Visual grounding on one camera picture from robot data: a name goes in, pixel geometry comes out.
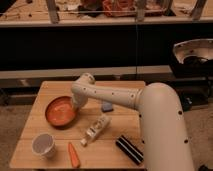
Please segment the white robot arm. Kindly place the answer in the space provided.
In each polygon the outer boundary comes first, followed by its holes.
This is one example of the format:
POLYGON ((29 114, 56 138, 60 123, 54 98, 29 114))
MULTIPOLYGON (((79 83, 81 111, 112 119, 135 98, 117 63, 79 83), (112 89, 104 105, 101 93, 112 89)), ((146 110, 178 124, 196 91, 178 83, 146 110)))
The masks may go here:
POLYGON ((141 89, 99 86, 90 73, 84 73, 71 91, 77 108, 93 98, 139 113, 148 171, 195 171, 181 102, 167 84, 151 83, 141 89))

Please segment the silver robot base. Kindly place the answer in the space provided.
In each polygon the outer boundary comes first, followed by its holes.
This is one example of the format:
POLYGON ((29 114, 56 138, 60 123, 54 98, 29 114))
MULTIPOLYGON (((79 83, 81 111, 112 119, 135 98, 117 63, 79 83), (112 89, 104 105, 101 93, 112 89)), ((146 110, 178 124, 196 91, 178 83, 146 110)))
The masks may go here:
POLYGON ((213 38, 192 39, 176 43, 173 46, 173 54, 180 64, 183 64, 184 59, 190 56, 212 60, 213 38))

